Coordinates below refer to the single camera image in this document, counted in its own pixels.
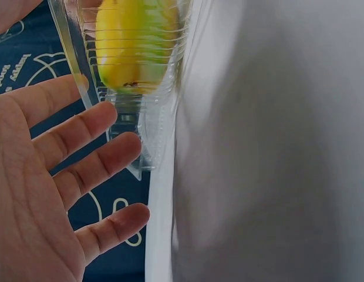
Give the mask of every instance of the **yellow mango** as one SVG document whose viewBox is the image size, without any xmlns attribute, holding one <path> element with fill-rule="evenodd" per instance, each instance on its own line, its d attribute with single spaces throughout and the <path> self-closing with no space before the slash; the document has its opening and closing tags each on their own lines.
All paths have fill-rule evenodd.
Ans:
<svg viewBox="0 0 364 282">
<path fill-rule="evenodd" d="M 102 82 L 149 93 L 163 80 L 177 37 L 176 0 L 104 0 L 95 40 Z"/>
</svg>

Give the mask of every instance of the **palm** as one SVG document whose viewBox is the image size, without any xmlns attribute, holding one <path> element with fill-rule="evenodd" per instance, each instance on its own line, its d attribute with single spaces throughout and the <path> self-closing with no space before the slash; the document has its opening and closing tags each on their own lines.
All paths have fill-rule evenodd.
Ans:
<svg viewBox="0 0 364 282">
<path fill-rule="evenodd" d="M 81 281 L 87 264 L 148 219 L 138 204 L 72 230 L 66 211 L 140 150 L 128 133 L 52 177 L 48 170 L 116 119 L 102 103 L 31 140 L 31 126 L 78 97 L 70 76 L 0 96 L 0 281 Z"/>
</svg>

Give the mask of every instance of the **white fabric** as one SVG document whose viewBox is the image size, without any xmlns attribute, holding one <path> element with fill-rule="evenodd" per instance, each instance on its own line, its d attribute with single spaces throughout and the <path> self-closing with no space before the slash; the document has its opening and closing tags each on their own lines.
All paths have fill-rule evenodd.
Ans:
<svg viewBox="0 0 364 282">
<path fill-rule="evenodd" d="M 214 1 L 192 64 L 174 282 L 364 281 L 364 0 Z"/>
</svg>

